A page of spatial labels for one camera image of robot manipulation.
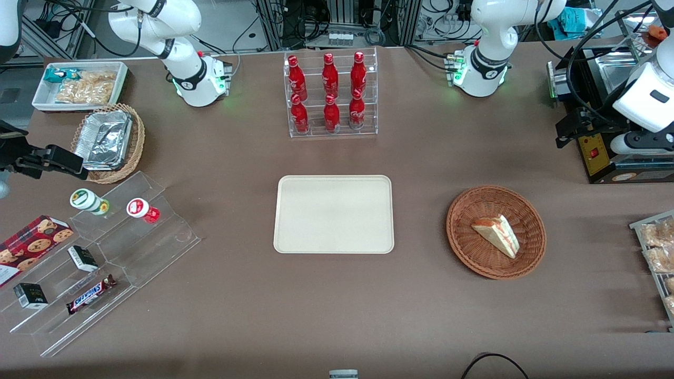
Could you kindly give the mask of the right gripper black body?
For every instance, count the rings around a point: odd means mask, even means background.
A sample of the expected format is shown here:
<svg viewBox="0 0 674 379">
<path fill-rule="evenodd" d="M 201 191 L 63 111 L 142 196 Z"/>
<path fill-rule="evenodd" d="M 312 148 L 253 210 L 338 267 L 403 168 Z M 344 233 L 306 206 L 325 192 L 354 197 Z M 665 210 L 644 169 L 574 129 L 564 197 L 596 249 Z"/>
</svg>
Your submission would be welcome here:
<svg viewBox="0 0 674 379">
<path fill-rule="evenodd" d="M 39 148 L 27 141 L 28 131 L 1 121 L 2 171 L 19 173 L 40 179 L 47 164 L 44 159 L 49 148 Z"/>
</svg>

